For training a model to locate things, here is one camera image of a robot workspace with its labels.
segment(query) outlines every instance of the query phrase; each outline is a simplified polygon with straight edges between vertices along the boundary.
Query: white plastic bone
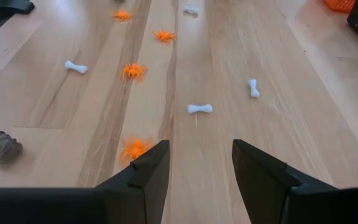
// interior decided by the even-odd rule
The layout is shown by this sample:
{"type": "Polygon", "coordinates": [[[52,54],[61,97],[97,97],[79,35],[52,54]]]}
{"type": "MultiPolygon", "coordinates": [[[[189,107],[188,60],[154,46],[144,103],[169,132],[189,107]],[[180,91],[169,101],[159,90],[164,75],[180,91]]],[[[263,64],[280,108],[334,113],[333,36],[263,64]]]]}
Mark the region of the white plastic bone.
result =
{"type": "Polygon", "coordinates": [[[188,13],[198,14],[198,8],[185,5],[183,10],[188,13]]]}
{"type": "Polygon", "coordinates": [[[249,80],[248,84],[251,87],[251,96],[259,97],[260,93],[259,93],[258,89],[256,89],[256,80],[249,80]]]}
{"type": "Polygon", "coordinates": [[[205,113],[212,113],[213,109],[211,105],[188,105],[187,106],[187,112],[189,114],[195,113],[195,112],[205,112],[205,113]]]}
{"type": "Polygon", "coordinates": [[[67,69],[74,69],[76,70],[77,72],[80,72],[82,74],[84,74],[86,71],[88,71],[88,67],[85,66],[85,65],[76,65],[74,64],[73,62],[71,61],[66,61],[65,63],[65,68],[67,69]]]}

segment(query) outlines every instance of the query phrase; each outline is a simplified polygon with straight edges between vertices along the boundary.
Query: orange crate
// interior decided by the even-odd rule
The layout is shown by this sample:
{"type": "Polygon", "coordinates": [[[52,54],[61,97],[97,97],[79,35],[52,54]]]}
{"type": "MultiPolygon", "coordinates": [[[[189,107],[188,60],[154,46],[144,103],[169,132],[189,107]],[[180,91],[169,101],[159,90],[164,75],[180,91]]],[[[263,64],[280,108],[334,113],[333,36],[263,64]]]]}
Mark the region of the orange crate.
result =
{"type": "Polygon", "coordinates": [[[349,13],[356,0],[324,0],[328,7],[334,11],[349,13]]]}

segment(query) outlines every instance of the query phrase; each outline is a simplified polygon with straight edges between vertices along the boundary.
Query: wooden floor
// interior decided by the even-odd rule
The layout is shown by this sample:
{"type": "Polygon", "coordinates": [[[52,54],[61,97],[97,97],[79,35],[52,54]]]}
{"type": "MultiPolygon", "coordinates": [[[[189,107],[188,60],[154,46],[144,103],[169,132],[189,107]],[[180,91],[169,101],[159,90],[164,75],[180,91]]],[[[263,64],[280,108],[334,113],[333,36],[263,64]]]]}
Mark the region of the wooden floor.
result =
{"type": "Polygon", "coordinates": [[[25,147],[0,166],[0,187],[95,186],[122,169],[131,134],[171,140],[163,223],[249,223],[235,138],[358,186],[358,36],[322,0],[32,1],[30,16],[0,28],[0,130],[25,147]],[[112,20],[118,9],[133,19],[112,20]],[[176,41],[156,41],[161,28],[176,41]],[[68,72],[66,60],[88,73],[68,72]],[[149,67],[143,82],[121,79],[131,62],[149,67]],[[188,104],[214,112],[196,118],[188,104]]]}

